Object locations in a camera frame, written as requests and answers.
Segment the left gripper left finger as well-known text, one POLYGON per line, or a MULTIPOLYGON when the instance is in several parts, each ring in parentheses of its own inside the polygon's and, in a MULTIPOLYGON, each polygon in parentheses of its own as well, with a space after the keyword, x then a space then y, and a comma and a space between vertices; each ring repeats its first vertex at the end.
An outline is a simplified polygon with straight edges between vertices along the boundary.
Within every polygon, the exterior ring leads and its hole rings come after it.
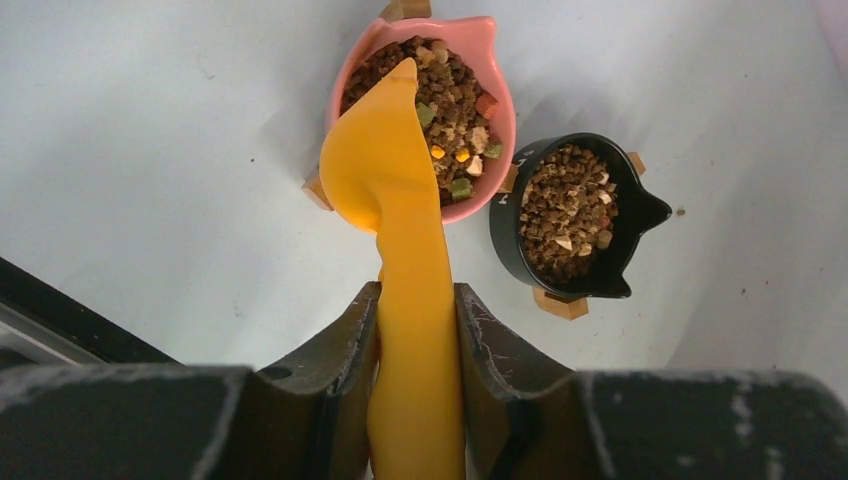
POLYGON ((361 479, 381 287, 277 362, 1 373, 5 479, 361 479))

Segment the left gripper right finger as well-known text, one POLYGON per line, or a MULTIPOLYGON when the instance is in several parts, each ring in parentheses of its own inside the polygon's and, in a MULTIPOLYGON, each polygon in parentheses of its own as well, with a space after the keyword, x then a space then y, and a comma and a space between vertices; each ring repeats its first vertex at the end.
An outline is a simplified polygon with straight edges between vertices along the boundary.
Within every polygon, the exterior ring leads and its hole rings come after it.
POLYGON ((779 370, 572 370, 455 287, 478 479, 843 479, 847 411, 779 370))

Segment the yellow plastic scoop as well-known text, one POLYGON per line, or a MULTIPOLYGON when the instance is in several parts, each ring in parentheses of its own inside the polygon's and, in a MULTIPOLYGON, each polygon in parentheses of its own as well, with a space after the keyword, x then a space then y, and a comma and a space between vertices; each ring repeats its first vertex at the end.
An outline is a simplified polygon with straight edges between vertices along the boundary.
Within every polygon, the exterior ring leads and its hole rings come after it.
POLYGON ((379 479, 461 479, 465 423, 454 284, 438 186, 405 59, 343 114, 320 154, 322 188, 376 237, 379 367, 368 403, 379 479))

